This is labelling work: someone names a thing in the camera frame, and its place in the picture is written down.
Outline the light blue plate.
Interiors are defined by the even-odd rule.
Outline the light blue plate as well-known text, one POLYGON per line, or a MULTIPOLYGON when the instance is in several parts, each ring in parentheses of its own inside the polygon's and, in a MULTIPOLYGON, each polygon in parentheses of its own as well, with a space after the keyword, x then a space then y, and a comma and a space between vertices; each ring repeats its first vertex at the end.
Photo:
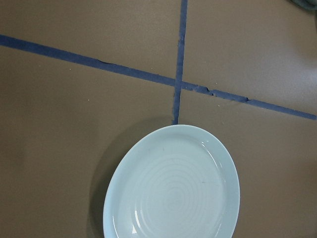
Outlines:
POLYGON ((240 185, 232 157, 192 125, 160 128, 118 164, 103 210, 106 238, 230 238, 240 185))

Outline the grey folded cloth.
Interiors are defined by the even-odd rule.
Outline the grey folded cloth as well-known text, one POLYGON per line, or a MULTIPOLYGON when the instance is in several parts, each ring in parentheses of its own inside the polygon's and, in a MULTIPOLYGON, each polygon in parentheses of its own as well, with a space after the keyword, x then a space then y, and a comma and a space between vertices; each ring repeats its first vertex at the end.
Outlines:
POLYGON ((317 0, 291 0, 291 2, 301 7, 304 10, 308 10, 308 11, 317 10, 317 0))

